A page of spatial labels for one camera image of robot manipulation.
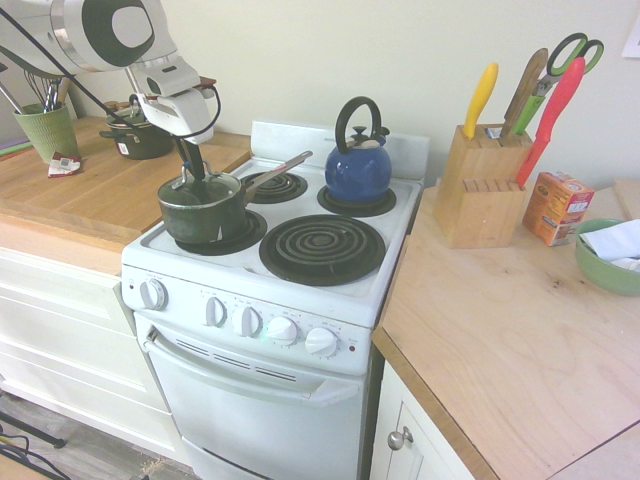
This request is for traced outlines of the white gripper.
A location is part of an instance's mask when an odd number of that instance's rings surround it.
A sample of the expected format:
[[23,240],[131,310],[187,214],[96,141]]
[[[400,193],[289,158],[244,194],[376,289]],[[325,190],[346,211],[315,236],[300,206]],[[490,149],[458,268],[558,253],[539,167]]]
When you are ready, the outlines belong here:
[[206,171],[201,155],[201,143],[213,138],[213,117],[207,107],[207,100],[214,97],[212,89],[188,89],[172,96],[158,96],[152,99],[142,93],[135,94],[146,119],[158,128],[180,139],[173,141],[184,165],[192,173],[194,184],[205,185]]

